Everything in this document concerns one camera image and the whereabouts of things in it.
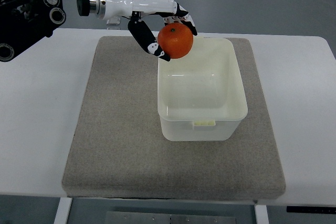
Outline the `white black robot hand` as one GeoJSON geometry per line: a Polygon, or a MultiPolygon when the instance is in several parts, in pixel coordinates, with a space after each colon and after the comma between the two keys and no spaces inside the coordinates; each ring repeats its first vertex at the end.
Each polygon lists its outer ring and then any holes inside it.
{"type": "Polygon", "coordinates": [[[142,17],[159,15],[164,24],[178,22],[186,25],[193,35],[197,35],[195,24],[189,12],[174,0],[89,0],[90,12],[98,18],[109,20],[114,17],[124,17],[129,20],[128,30],[140,47],[147,53],[165,61],[171,60],[161,48],[142,17]]]}

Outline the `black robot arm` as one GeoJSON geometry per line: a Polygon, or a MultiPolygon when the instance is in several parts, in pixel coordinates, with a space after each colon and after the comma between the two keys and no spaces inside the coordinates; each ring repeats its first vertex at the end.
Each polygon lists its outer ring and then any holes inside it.
{"type": "MultiPolygon", "coordinates": [[[[90,0],[76,0],[80,16],[90,0]]],[[[66,21],[62,0],[1,0],[1,61],[9,62],[66,21]]]]}

